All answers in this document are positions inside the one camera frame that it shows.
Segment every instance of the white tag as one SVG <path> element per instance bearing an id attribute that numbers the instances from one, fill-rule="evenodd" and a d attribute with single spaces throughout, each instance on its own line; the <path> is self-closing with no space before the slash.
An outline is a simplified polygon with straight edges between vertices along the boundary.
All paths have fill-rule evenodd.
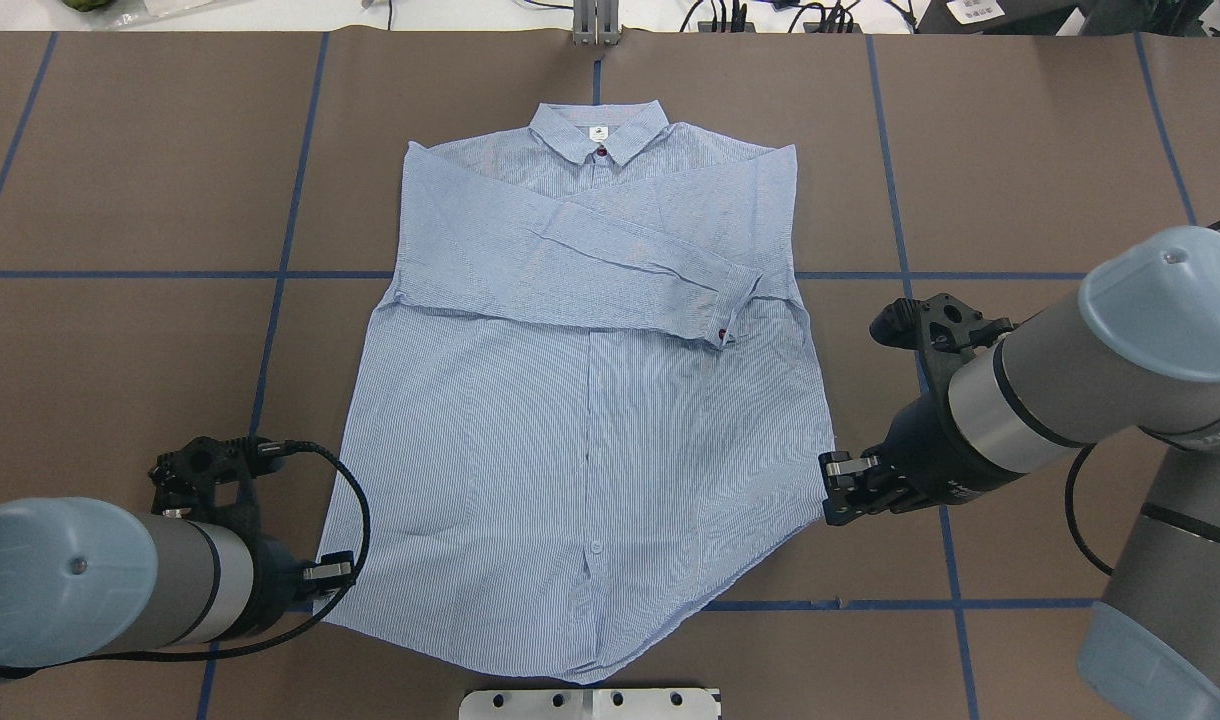
<path id="1" fill-rule="evenodd" d="M 198 9 L 200 5 L 210 5 L 214 0 L 143 0 L 143 6 L 154 18 L 166 17 L 168 13 L 177 13 L 179 10 Z"/>
<path id="2" fill-rule="evenodd" d="M 963 26 L 999 18 L 1006 13 L 997 4 L 997 0 L 950 0 L 948 10 L 950 10 L 952 17 L 956 18 L 956 22 Z"/>

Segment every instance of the metal bracket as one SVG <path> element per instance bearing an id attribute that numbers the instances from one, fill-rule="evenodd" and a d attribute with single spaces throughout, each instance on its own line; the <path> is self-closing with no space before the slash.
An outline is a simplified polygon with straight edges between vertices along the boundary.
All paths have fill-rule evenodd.
<path id="1" fill-rule="evenodd" d="M 721 691 L 705 688 L 477 691 L 459 720 L 720 720 Z"/>
<path id="2" fill-rule="evenodd" d="M 575 45 L 619 45 L 619 0 L 573 0 Z"/>

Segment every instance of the white floor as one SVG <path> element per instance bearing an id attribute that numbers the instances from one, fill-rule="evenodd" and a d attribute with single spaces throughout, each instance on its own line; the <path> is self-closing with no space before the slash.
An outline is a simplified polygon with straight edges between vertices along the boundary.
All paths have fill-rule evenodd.
<path id="1" fill-rule="evenodd" d="M 162 20 L 133 24 L 127 29 L 150 31 L 318 31 L 360 24 L 387 27 L 389 0 L 375 0 L 364 9 L 362 0 L 212 0 L 207 9 L 171 15 Z M 569 4 L 569 0 L 547 0 Z M 900 4 L 906 0 L 895 0 Z M 143 5 L 143 0 L 118 0 L 122 6 Z M 569 28 L 572 15 L 566 10 L 538 9 L 522 0 L 392 0 L 392 29 L 528 29 Z M 928 0 L 915 0 L 917 17 Z M 1207 26 L 1220 29 L 1219 0 L 1203 15 Z M 691 0 L 620 0 L 620 22 L 627 27 L 673 32 L 691 6 Z M 795 10 L 775 12 L 769 2 L 753 2 L 748 20 L 758 32 L 784 32 Z M 906 33 L 903 18 L 883 0 L 861 0 L 854 17 L 869 33 Z M 711 10 L 702 6 L 694 20 L 710 20 Z M 804 20 L 814 20 L 815 13 Z M 78 13 L 61 0 L 0 0 L 0 29 L 101 29 L 107 17 Z"/>

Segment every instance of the blue striped shirt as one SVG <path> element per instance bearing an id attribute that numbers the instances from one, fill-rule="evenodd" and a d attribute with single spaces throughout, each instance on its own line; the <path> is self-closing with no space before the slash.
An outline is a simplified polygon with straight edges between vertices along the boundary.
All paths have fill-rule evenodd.
<path id="1" fill-rule="evenodd" d="M 412 143 L 342 452 L 372 553 L 329 620 L 593 683 L 820 519 L 795 172 L 658 103 Z M 336 487 L 321 547 L 357 528 Z"/>

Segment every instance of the brown table surface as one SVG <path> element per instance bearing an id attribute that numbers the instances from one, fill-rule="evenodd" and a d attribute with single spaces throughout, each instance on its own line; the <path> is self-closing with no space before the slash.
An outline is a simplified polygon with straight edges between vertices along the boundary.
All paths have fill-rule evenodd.
<path id="1" fill-rule="evenodd" d="M 337 445 L 406 142 L 525 126 L 540 101 L 654 99 L 797 144 L 798 279 L 852 450 L 917 393 L 911 354 L 867 338 L 887 301 L 949 290 L 1026 319 L 1150 233 L 1220 217 L 1220 40 L 1 33 L 0 502 L 146 509 L 152 458 L 198 434 Z M 1102 555 L 1158 458 L 1125 433 L 1087 464 Z M 1066 469 L 942 514 L 817 524 L 610 685 L 719 687 L 730 719 L 1119 718 L 1076 675 L 1104 578 L 1063 527 Z M 304 556 L 329 480 L 295 460 L 262 482 L 270 532 Z M 323 626 L 209 669 L 52 670 L 1 705 L 450 719 L 470 689 L 549 685 Z"/>

